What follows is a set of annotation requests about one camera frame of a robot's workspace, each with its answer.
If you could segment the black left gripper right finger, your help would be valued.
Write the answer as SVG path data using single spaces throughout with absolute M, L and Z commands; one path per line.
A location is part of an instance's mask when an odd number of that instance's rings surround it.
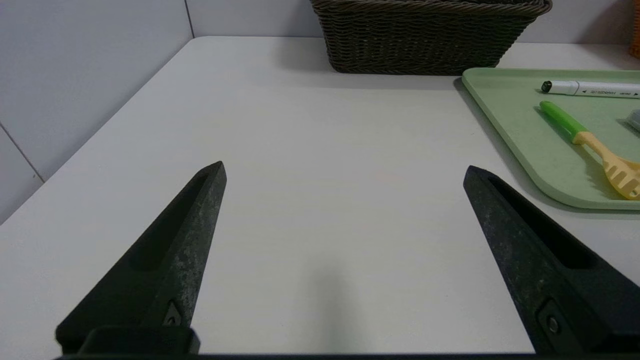
M 462 183 L 535 353 L 637 356 L 640 289 L 496 174 Z

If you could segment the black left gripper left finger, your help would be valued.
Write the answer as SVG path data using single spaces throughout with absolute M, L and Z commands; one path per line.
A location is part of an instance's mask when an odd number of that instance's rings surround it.
M 187 356 L 227 184 L 221 161 L 187 182 L 55 329 L 64 356 Z

